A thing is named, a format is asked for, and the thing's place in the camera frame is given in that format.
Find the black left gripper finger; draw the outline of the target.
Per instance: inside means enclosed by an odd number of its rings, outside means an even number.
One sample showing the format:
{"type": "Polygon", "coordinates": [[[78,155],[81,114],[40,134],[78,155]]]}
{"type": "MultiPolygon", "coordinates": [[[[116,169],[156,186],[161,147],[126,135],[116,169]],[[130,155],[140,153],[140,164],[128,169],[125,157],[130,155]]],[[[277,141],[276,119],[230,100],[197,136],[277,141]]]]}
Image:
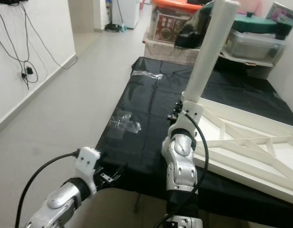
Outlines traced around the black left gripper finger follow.
{"type": "Polygon", "coordinates": [[[118,181],[118,179],[124,174],[125,167],[119,167],[114,173],[107,173],[107,184],[101,184],[101,187],[114,187],[118,181]]]}

